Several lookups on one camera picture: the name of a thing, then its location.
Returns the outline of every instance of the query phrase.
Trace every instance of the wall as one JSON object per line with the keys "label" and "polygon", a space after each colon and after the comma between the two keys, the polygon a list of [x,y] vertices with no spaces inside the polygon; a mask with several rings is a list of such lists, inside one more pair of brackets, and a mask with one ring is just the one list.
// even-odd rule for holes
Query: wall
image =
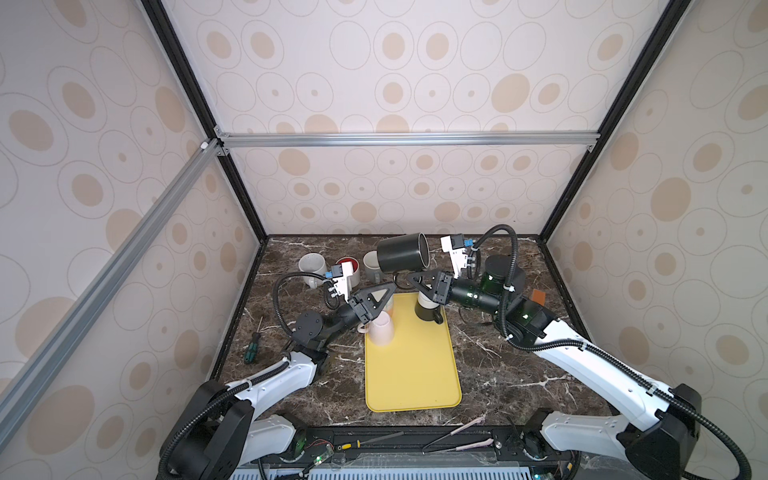
{"label": "wall", "polygon": [[[753,478],[768,477],[766,41],[766,0],[701,2],[549,243],[596,343],[702,393]],[[736,472],[709,432],[689,470]]]}
{"label": "wall", "polygon": [[0,479],[150,480],[257,242],[209,166],[0,456]]}
{"label": "wall", "polygon": [[4,2],[0,392],[200,145],[131,0]]}
{"label": "wall", "polygon": [[[164,4],[223,130],[310,133],[596,129],[666,1]],[[521,172],[511,164],[525,149],[534,153]],[[269,233],[481,233],[501,220],[539,233],[571,174],[560,163],[584,148],[556,154],[556,174],[537,164],[554,158],[552,146],[433,148],[426,168],[406,166],[424,149],[386,150],[237,153]],[[311,167],[278,169],[280,155]],[[393,166],[382,167],[381,155]],[[494,167],[478,166],[490,156]],[[305,194],[292,190],[299,182]],[[338,193],[326,194],[328,182]],[[357,193],[353,182],[369,186]],[[425,193],[414,195],[415,185]]]}

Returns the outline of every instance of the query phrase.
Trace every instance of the gray mug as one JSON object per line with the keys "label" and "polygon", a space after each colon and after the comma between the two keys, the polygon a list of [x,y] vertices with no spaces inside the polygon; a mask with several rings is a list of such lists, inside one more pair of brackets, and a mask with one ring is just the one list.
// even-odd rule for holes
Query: gray mug
{"label": "gray mug", "polygon": [[375,250],[366,253],[362,258],[362,265],[366,269],[366,278],[370,283],[381,283],[384,280],[384,274],[379,266],[379,255]]}

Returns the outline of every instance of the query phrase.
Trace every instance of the patterned wall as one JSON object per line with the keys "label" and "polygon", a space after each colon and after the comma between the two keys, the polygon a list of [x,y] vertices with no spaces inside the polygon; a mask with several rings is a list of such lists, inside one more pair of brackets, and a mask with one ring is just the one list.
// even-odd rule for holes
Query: patterned wall
{"label": "patterned wall", "polygon": [[539,233],[584,145],[234,149],[269,233]]}
{"label": "patterned wall", "polygon": [[200,145],[131,0],[4,2],[0,391]]}
{"label": "patterned wall", "polygon": [[175,0],[226,131],[588,129],[664,0]]}
{"label": "patterned wall", "polygon": [[257,242],[217,164],[195,183],[0,456],[0,479],[155,478]]}
{"label": "patterned wall", "polygon": [[[685,19],[553,236],[591,335],[685,382],[768,478],[768,2]],[[709,432],[689,470],[732,478]]]}

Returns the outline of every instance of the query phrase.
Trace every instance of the yellow screwdriver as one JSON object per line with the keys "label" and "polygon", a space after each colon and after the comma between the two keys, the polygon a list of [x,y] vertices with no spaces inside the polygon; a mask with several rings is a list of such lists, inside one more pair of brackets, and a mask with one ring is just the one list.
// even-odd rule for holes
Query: yellow screwdriver
{"label": "yellow screwdriver", "polygon": [[[357,448],[359,449],[361,445],[365,445],[366,443],[375,443],[381,440],[394,439],[395,437],[399,437],[400,435],[405,435],[405,434],[406,434],[405,432],[395,432],[395,433],[390,433],[389,435],[384,435],[383,437],[376,437],[374,439],[366,440],[364,442],[361,442],[358,440],[356,445],[357,445]],[[355,444],[345,443],[344,445],[339,445],[338,447],[336,447],[336,449],[347,450],[352,448],[353,445]]]}

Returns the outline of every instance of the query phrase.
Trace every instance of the pink mug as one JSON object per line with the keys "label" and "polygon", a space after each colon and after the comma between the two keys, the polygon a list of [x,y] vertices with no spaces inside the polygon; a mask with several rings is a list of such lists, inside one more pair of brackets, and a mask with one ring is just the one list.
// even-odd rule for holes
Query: pink mug
{"label": "pink mug", "polygon": [[372,322],[358,325],[357,331],[367,333],[371,342],[378,346],[387,346],[395,338],[395,325],[387,312],[379,313]]}

